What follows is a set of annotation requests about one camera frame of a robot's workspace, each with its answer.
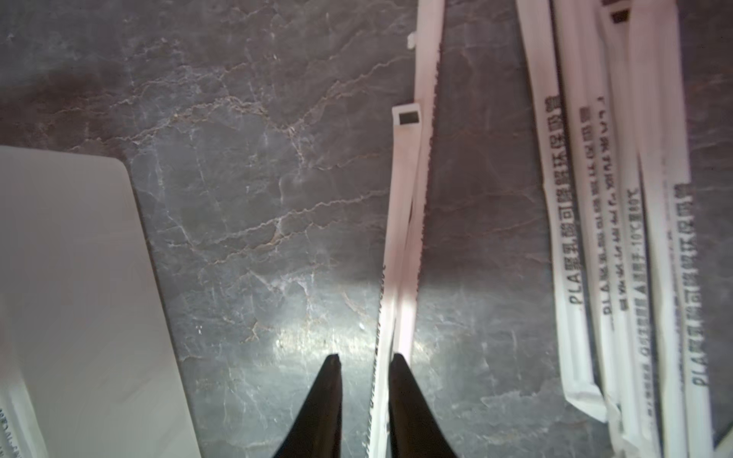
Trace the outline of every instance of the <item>marble veining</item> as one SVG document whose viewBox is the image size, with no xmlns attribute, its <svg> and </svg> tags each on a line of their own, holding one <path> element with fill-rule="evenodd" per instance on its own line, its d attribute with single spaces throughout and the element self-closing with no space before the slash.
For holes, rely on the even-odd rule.
<svg viewBox="0 0 733 458">
<path fill-rule="evenodd" d="M 681 2 L 713 420 L 733 420 L 733 5 Z M 271 456 L 341 354 L 364 455 L 391 168 L 416 2 L 6 2 L 0 142 L 133 181 L 206 458 Z M 513 0 L 449 0 L 413 370 L 462 457 L 603 457 L 564 402 Z"/>
</svg>

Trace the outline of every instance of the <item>marble countertop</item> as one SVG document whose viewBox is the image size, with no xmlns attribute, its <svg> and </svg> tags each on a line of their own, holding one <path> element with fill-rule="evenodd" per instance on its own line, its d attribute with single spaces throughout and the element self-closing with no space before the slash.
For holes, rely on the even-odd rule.
<svg viewBox="0 0 733 458">
<path fill-rule="evenodd" d="M 0 15 L 0 143 L 124 161 L 206 458 L 268 458 L 341 355 L 362 457 L 403 0 L 27 0 Z M 733 4 L 683 0 L 717 432 L 733 421 Z M 462 457 L 604 457 L 562 398 L 513 0 L 449 0 L 413 370 Z"/>
</svg>

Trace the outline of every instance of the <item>white paper straw wrapper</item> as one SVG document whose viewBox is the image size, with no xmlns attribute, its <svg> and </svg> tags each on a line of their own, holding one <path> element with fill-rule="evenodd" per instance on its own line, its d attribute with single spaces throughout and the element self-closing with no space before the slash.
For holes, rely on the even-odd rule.
<svg viewBox="0 0 733 458">
<path fill-rule="evenodd" d="M 576 26 L 581 36 L 583 64 L 588 99 L 591 106 L 595 141 L 595 168 L 600 181 L 600 197 L 593 205 L 600 205 L 608 261 L 608 283 L 611 309 L 614 317 L 616 379 L 623 425 L 623 450 L 628 457 L 658 456 L 658 445 L 641 431 L 641 398 L 639 375 L 643 372 L 636 357 L 634 339 L 636 318 L 628 294 L 630 271 L 627 270 L 631 253 L 626 241 L 622 220 L 619 155 L 617 154 L 616 127 L 611 113 L 611 98 L 607 89 L 608 70 L 600 42 L 596 7 L 587 0 L 575 0 Z"/>
<path fill-rule="evenodd" d="M 660 457 L 656 417 L 656 396 L 652 372 L 649 284 L 647 280 L 647 242 L 644 231 L 644 206 L 634 138 L 633 110 L 629 80 L 628 14 L 629 1 L 607 6 L 597 4 L 597 19 L 603 34 L 611 100 L 616 126 L 619 159 L 619 199 L 622 209 L 622 235 L 627 252 L 625 272 L 633 335 L 635 383 L 639 414 L 641 457 Z"/>
<path fill-rule="evenodd" d="M 417 313 L 417 289 L 422 257 L 425 202 L 432 143 L 432 122 L 435 90 L 438 85 L 438 64 L 443 39 L 445 0 L 419 0 L 415 55 L 415 102 L 420 104 L 422 133 L 417 178 L 413 191 L 412 216 L 408 230 L 402 283 L 397 307 L 397 329 L 394 351 L 402 353 L 410 363 Z"/>
<path fill-rule="evenodd" d="M 653 1 L 634 0 L 629 23 L 631 105 L 641 159 L 647 209 L 649 262 L 658 344 L 664 457 L 688 456 L 685 404 L 680 368 L 681 341 L 677 323 L 671 262 L 668 202 L 664 177 L 664 120 L 659 74 L 659 33 Z"/>
<path fill-rule="evenodd" d="M 384 457 L 389 438 L 388 429 L 388 373 L 392 361 L 392 339 L 397 318 L 397 299 L 405 258 L 405 244 L 410 223 L 410 208 L 420 153 L 422 122 L 420 105 L 392 108 L 394 148 L 392 178 L 389 189 L 387 233 L 384 243 L 384 271 L 382 297 L 377 321 L 377 349 L 375 354 L 372 402 L 369 406 L 370 458 Z"/>
<path fill-rule="evenodd" d="M 605 421 L 605 402 L 593 380 L 578 225 L 572 201 L 550 6 L 547 1 L 517 0 L 517 10 L 529 68 L 550 222 L 563 392 L 570 404 L 597 420 Z"/>
<path fill-rule="evenodd" d="M 693 215 L 692 177 L 685 123 L 685 95 L 679 59 L 677 3 L 655 0 L 658 21 L 664 172 L 673 271 L 682 321 L 682 368 L 685 382 L 688 450 L 691 457 L 712 457 L 712 420 L 707 355 L 697 269 L 697 241 Z"/>
<path fill-rule="evenodd" d="M 554 0 L 553 3 L 601 388 L 608 409 L 611 442 L 614 450 L 618 451 L 623 448 L 623 444 L 607 251 L 600 206 L 594 207 L 594 200 L 600 196 L 601 182 L 594 165 L 597 152 L 593 138 L 593 110 L 588 99 L 582 66 L 583 54 L 581 36 L 576 27 L 578 19 L 575 0 Z"/>
</svg>

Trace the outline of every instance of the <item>white paper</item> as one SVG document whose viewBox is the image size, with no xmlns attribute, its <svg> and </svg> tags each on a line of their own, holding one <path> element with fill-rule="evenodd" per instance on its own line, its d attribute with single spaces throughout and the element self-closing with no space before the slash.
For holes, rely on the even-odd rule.
<svg viewBox="0 0 733 458">
<path fill-rule="evenodd" d="M 415 55 L 415 102 L 420 104 L 422 132 L 417 179 L 413 191 L 412 216 L 408 230 L 407 251 L 399 289 L 397 328 L 394 351 L 402 353 L 410 363 L 417 314 L 417 289 L 422 257 L 425 202 L 435 110 L 435 90 L 438 85 L 438 64 L 443 39 L 445 0 L 419 0 Z"/>
<path fill-rule="evenodd" d="M 707 355 L 701 316 L 692 178 L 685 123 L 685 95 L 679 57 L 677 3 L 654 0 L 658 21 L 659 75 L 663 115 L 663 162 L 672 236 L 672 267 L 680 307 L 682 367 L 685 386 L 688 450 L 691 457 L 712 457 L 712 419 Z"/>
<path fill-rule="evenodd" d="M 664 457 L 688 456 L 674 273 L 664 177 L 659 34 L 653 2 L 634 0 L 629 23 L 631 105 L 647 209 Z"/>
<path fill-rule="evenodd" d="M 611 298 L 608 294 L 607 251 L 600 206 L 594 199 L 600 196 L 600 180 L 594 171 L 595 147 L 592 135 L 592 108 L 582 67 L 581 37 L 576 23 L 575 0 L 555 0 L 555 18 L 560 50 L 563 88 L 570 128 L 578 209 L 581 214 L 583 249 L 589 285 L 592 321 L 601 371 L 603 396 L 608 409 L 608 429 L 614 450 L 623 448 L 619 385 L 616 378 L 614 325 Z"/>
<path fill-rule="evenodd" d="M 614 317 L 614 338 L 616 356 L 616 379 L 619 384 L 619 400 L 623 425 L 623 450 L 628 457 L 650 456 L 653 445 L 641 433 L 638 373 L 641 367 L 634 351 L 633 321 L 630 307 L 627 271 L 630 253 L 625 240 L 622 221 L 622 200 L 619 187 L 619 155 L 615 136 L 615 122 L 611 116 L 611 98 L 606 86 L 608 71 L 605 67 L 600 45 L 600 30 L 596 21 L 594 5 L 587 0 L 575 0 L 576 25 L 583 46 L 584 75 L 595 141 L 595 167 L 600 182 L 600 197 L 594 199 L 594 206 L 600 202 L 603 229 L 608 260 L 608 283 L 611 309 Z"/>
<path fill-rule="evenodd" d="M 48 458 L 0 297 L 0 457 Z"/>
<path fill-rule="evenodd" d="M 629 80 L 628 21 L 614 23 L 611 14 L 622 13 L 630 2 L 621 1 L 597 8 L 597 19 L 603 33 L 611 101 L 616 127 L 619 158 L 619 198 L 622 208 L 622 232 L 627 256 L 627 292 L 630 312 L 630 332 L 633 336 L 635 383 L 639 414 L 638 444 L 642 457 L 658 458 L 661 454 L 656 418 L 656 395 L 652 375 L 651 323 L 649 317 L 649 284 L 647 281 L 647 242 L 644 232 L 644 206 L 638 170 L 638 155 L 634 138 L 633 110 Z"/>
<path fill-rule="evenodd" d="M 591 350 L 578 257 L 577 218 L 572 202 L 565 200 L 571 189 L 567 149 L 553 148 L 565 139 L 550 7 L 547 1 L 517 0 L 522 39 L 532 88 L 539 154 L 542 162 L 545 198 L 550 222 L 555 315 L 560 375 L 565 399 L 600 421 L 606 420 L 606 406 L 593 379 Z M 573 261 L 565 265 L 568 255 Z"/>
<path fill-rule="evenodd" d="M 418 117 L 418 122 L 405 124 L 400 122 L 401 116 L 411 114 Z M 385 456 L 389 438 L 389 364 L 392 361 L 397 300 L 402 279 L 402 263 L 405 258 L 405 244 L 410 223 L 410 208 L 413 201 L 422 132 L 418 103 L 395 106 L 392 108 L 392 116 L 394 131 L 392 178 L 384 243 L 382 297 L 377 321 L 372 403 L 369 409 L 367 453 L 370 458 Z"/>
</svg>

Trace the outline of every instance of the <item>gray marble surface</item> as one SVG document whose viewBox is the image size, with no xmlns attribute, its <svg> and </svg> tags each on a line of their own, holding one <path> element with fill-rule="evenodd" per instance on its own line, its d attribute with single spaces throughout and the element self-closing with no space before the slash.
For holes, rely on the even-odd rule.
<svg viewBox="0 0 733 458">
<path fill-rule="evenodd" d="M 712 409 L 733 421 L 733 4 L 684 0 Z M 364 455 L 391 166 L 416 2 L 6 1 L 0 143 L 133 181 L 205 458 L 269 457 L 342 357 Z M 512 0 L 449 0 L 413 369 L 462 457 L 606 457 L 564 402 Z"/>
</svg>

